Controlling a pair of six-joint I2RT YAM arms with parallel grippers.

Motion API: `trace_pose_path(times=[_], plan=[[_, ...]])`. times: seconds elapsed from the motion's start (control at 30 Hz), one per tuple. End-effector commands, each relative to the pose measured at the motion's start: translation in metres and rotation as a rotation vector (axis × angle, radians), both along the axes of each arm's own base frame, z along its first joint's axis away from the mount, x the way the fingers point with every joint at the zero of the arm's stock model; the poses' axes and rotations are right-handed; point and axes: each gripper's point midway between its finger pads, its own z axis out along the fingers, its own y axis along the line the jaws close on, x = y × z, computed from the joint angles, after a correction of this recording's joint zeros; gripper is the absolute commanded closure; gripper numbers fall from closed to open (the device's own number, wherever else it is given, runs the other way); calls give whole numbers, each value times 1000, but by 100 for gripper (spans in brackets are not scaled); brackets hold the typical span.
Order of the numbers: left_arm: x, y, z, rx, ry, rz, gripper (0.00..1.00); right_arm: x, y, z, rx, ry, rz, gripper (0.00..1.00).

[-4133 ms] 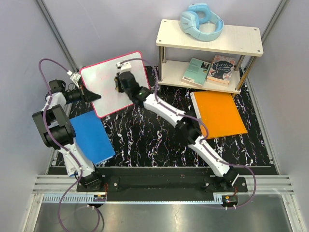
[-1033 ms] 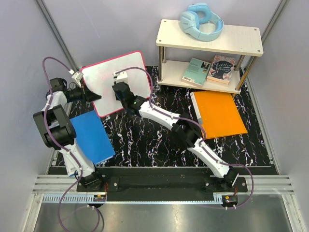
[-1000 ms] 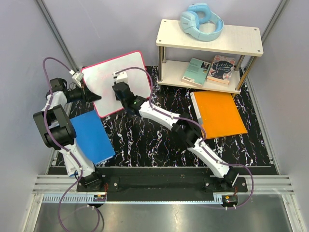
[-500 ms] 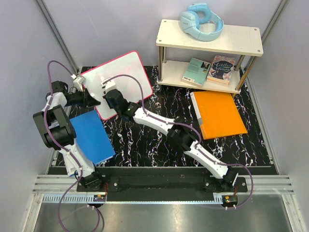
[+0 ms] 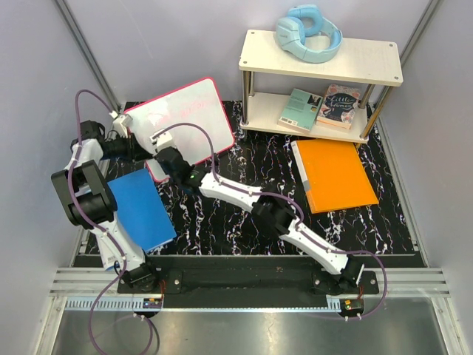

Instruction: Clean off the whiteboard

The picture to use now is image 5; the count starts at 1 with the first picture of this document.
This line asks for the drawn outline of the pink framed whiteboard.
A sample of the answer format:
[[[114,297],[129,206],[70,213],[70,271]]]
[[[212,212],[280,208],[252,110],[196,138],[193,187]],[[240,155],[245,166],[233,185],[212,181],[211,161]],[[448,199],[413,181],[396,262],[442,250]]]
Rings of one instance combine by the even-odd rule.
[[[124,111],[131,120],[128,130],[140,145],[154,153],[152,136],[173,124],[182,126],[169,131],[174,145],[190,164],[211,157],[206,135],[214,152],[235,144],[230,122],[213,78],[207,77]]]

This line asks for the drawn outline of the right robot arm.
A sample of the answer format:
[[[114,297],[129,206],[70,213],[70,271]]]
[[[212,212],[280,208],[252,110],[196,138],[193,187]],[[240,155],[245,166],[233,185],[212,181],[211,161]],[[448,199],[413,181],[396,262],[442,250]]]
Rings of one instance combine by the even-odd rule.
[[[364,264],[307,227],[302,210],[290,198],[223,178],[209,168],[191,165],[174,147],[159,150],[154,158],[183,191],[240,207],[251,214],[266,236],[287,241],[311,256],[335,276],[340,291],[349,294],[361,286]]]

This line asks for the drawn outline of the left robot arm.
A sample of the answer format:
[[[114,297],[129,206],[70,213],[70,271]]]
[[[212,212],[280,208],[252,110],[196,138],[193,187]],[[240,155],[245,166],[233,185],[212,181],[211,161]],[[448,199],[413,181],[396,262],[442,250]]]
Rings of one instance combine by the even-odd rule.
[[[79,128],[79,139],[71,144],[71,160],[51,176],[65,214],[72,225],[95,235],[105,269],[114,268],[121,283],[136,291],[153,292],[159,286],[159,271],[119,221],[117,201],[98,167],[103,159],[141,161],[152,155],[133,134],[107,140],[98,122],[84,121]]]

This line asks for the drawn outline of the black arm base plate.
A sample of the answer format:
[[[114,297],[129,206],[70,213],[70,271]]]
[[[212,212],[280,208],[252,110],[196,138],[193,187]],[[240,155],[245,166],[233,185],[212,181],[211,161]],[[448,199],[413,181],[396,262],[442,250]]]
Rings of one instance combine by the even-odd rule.
[[[307,256],[159,256],[152,257],[164,286],[130,288],[121,294],[164,293],[167,309],[322,308],[328,296],[378,295],[373,271],[360,285],[340,289],[338,277]]]

